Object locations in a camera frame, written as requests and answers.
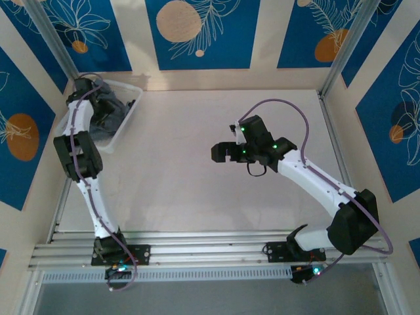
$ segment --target clear plastic container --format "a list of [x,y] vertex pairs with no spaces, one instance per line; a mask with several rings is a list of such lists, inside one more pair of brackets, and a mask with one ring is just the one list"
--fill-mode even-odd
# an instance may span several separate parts
[[[129,110],[129,113],[127,114],[127,116],[125,116],[123,123],[119,126],[115,135],[112,138],[94,142],[98,150],[100,150],[101,152],[111,154],[117,147],[118,139],[120,139],[123,136],[125,132],[125,126],[128,120],[130,119],[131,114],[137,107],[137,104],[143,95],[143,90],[140,87],[135,87],[130,84],[121,83],[117,81],[104,80],[104,82],[110,86],[111,90],[113,90],[113,92],[115,93],[115,96],[120,101],[122,101],[124,105],[127,105],[128,102],[135,100],[133,105],[131,106],[131,109]],[[64,129],[67,126],[68,116],[69,112],[67,112],[66,115],[64,115],[60,123],[55,128],[54,133],[57,137],[61,136],[64,132]]]

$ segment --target white tabletop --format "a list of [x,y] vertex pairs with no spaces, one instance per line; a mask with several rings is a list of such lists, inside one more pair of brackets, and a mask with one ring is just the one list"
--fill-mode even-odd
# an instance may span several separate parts
[[[214,144],[235,140],[229,125],[265,98],[284,98],[303,110],[310,123],[306,156],[340,179],[316,91],[145,92],[117,150],[102,154],[104,195],[121,229],[278,230],[331,220],[288,178],[270,169],[254,178],[245,164],[211,160]],[[288,138],[300,147],[305,124],[294,109],[268,103],[254,113],[274,138]],[[58,230],[93,231],[75,184]]]

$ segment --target purple cable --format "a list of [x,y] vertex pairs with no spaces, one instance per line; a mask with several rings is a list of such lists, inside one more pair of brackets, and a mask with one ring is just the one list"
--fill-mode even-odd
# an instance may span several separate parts
[[83,181],[83,183],[85,184],[86,188],[87,188],[87,193],[89,195],[89,200],[91,202],[91,206],[92,206],[92,210],[94,215],[97,217],[97,219],[99,220],[99,223],[102,225],[102,227],[105,229],[105,231],[107,231],[107,233],[109,233],[109,235],[117,242],[117,244],[119,246],[121,246],[121,248],[124,250],[124,252],[126,252],[126,254],[128,254],[128,256],[130,257],[131,261],[133,262],[133,266],[134,266],[134,274],[131,276],[131,281],[129,283],[127,283],[127,285],[125,285],[124,287],[121,287],[119,289],[114,289],[113,287],[111,287],[110,284],[110,279],[108,279],[107,285],[108,287],[112,290],[112,291],[123,291],[124,289],[127,289],[129,286],[131,286],[136,277],[137,277],[137,263],[136,260],[133,256],[133,254],[130,252],[130,250],[127,248],[127,246],[124,245],[124,243],[122,241],[120,241],[115,235],[114,233],[112,233],[112,231],[106,226],[105,222],[102,220],[102,217],[99,215],[98,211],[96,210],[95,207],[95,202],[93,201],[93,196],[92,196],[92,192],[91,192],[91,187],[89,185],[89,183],[85,180],[85,178],[82,176],[82,174],[80,173],[80,168],[79,168],[79,164],[77,162],[77,154],[76,154],[76,147],[74,144],[74,123],[75,123],[75,119],[76,119],[76,113],[79,109],[80,104],[82,103],[83,100],[85,100],[90,94],[94,93],[95,91],[99,90],[103,85],[104,85],[104,80],[103,78],[98,75],[97,73],[85,73],[83,75],[81,75],[81,77],[85,76],[85,75],[95,75],[100,79],[100,84],[95,87],[94,89],[91,89],[90,91],[86,92],[77,102],[76,106],[75,106],[75,110],[73,111],[73,116],[72,116],[72,124],[70,127],[70,146],[72,147],[72,155],[73,155],[73,162],[74,162],[74,167],[75,167],[75,171],[77,176],[80,178],[81,181]]
[[[306,133],[305,133],[304,140],[303,140],[303,143],[302,143],[302,148],[301,148],[301,160],[302,160],[303,164],[306,165],[305,147],[306,147],[306,143],[308,142],[308,138],[309,138],[309,122],[308,122],[308,119],[306,118],[305,114],[302,112],[302,110],[299,107],[297,107],[296,105],[294,105],[293,103],[289,102],[288,100],[282,100],[281,98],[267,98],[266,100],[262,100],[262,101],[256,103],[256,105],[252,106],[251,109],[248,110],[248,112],[246,112],[246,114],[243,115],[239,119],[239,122],[243,121],[255,108],[257,108],[261,104],[264,104],[264,103],[267,103],[267,102],[285,103],[287,105],[290,105],[294,109],[296,109],[300,113],[300,115],[302,116],[302,118],[304,120],[304,124],[306,125]],[[327,182],[336,191],[339,192],[341,190],[339,186],[337,186],[334,182],[329,180],[327,177],[325,177],[323,174],[321,174],[320,172],[315,170],[310,165],[307,165],[307,168],[311,172],[313,172],[316,176],[320,177],[322,180]],[[380,253],[380,254],[384,254],[384,255],[392,254],[394,252],[394,247],[392,246],[392,242],[391,242],[388,234],[385,232],[385,230],[382,228],[382,226],[378,223],[378,221],[376,221],[376,219],[369,213],[369,211],[366,210],[366,208],[363,205],[361,205],[357,200],[355,200],[352,196],[350,196],[346,192],[343,192],[343,195],[348,200],[350,200],[352,203],[354,203],[357,206],[357,208],[359,208],[363,212],[363,214],[368,217],[368,219],[373,223],[373,225],[378,229],[378,231],[380,231],[380,233],[382,234],[383,238],[385,239],[385,241],[388,245],[388,250],[384,251],[382,249],[374,248],[372,246],[367,246],[367,245],[362,245],[362,247],[364,247],[366,249],[370,249],[371,251],[374,251],[374,252],[377,252],[377,253]],[[330,270],[333,266],[335,266],[343,257],[344,257],[344,254],[341,254],[340,257],[337,258],[333,263],[328,265],[328,267],[325,268],[324,271],[319,276],[317,276],[315,278],[312,278],[311,280],[307,281],[306,284],[315,280],[315,279],[318,279],[321,275],[325,274],[328,270]]]

